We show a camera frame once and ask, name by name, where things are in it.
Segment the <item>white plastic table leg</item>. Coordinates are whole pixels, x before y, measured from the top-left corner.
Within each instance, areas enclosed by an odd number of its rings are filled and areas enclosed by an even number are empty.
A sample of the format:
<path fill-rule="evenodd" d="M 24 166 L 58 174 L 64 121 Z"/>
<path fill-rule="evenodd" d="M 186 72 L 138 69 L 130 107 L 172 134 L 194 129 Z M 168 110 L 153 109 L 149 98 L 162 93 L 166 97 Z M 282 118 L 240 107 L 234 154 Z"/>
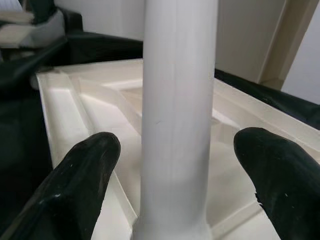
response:
<path fill-rule="evenodd" d="M 207 223 L 218 0 L 146 0 L 140 209 L 131 240 L 212 240 Z"/>

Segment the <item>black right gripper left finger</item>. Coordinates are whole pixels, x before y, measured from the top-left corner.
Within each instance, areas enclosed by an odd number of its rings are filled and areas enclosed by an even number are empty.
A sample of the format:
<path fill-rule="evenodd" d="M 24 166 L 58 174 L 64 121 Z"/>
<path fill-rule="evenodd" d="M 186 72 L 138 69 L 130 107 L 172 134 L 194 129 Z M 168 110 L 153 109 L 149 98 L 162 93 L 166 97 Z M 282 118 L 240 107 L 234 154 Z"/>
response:
<path fill-rule="evenodd" d="M 111 132 L 75 144 L 0 240 L 91 240 L 120 153 Z"/>

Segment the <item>black table cloth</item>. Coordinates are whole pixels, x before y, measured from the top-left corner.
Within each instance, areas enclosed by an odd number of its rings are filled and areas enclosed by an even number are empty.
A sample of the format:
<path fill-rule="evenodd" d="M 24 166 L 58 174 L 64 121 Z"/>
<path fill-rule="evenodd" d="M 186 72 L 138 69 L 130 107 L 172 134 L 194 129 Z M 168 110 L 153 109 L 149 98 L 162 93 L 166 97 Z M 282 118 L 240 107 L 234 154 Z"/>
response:
<path fill-rule="evenodd" d="M 0 235 L 53 169 L 40 92 L 41 67 L 139 59 L 139 40 L 75 30 L 34 55 L 0 62 Z"/>

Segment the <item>beige door frame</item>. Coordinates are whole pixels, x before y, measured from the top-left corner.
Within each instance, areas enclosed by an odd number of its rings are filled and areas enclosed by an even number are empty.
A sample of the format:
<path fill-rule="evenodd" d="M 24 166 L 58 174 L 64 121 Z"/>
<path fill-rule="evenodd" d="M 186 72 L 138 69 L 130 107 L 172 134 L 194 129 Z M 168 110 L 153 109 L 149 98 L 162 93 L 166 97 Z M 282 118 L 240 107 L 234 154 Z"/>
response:
<path fill-rule="evenodd" d="M 259 83 L 281 90 L 320 0 L 287 0 Z"/>

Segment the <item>white plastic children table top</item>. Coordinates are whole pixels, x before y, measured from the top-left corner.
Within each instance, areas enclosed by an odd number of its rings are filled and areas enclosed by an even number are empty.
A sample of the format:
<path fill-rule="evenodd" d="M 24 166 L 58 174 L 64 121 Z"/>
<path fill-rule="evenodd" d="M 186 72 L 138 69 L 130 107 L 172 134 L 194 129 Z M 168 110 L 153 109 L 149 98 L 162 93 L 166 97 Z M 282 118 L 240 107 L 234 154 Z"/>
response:
<path fill-rule="evenodd" d="M 91 240 L 130 240 L 140 210 L 142 60 L 57 66 L 36 76 L 54 167 L 95 133 L 119 139 Z M 206 209 L 213 240 L 280 240 L 234 152 L 235 134 L 248 127 L 297 143 L 320 164 L 320 130 L 216 79 Z"/>

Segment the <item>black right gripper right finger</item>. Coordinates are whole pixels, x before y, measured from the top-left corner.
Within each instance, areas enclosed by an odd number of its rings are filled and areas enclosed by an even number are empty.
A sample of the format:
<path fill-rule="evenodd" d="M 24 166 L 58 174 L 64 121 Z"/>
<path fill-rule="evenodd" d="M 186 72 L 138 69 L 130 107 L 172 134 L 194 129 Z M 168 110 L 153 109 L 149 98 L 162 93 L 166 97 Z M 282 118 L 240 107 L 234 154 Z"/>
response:
<path fill-rule="evenodd" d="M 297 143 L 248 127 L 233 139 L 235 155 L 281 240 L 320 240 L 320 164 Z"/>

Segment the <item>grey white fabric pile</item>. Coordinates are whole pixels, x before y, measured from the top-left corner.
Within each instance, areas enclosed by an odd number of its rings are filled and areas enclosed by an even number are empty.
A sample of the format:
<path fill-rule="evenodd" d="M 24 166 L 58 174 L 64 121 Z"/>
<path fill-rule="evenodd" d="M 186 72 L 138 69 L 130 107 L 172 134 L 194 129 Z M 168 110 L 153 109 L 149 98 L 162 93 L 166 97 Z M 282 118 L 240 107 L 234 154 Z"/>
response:
<path fill-rule="evenodd" d="M 0 0 L 0 48 L 43 48 L 64 35 L 54 0 Z"/>

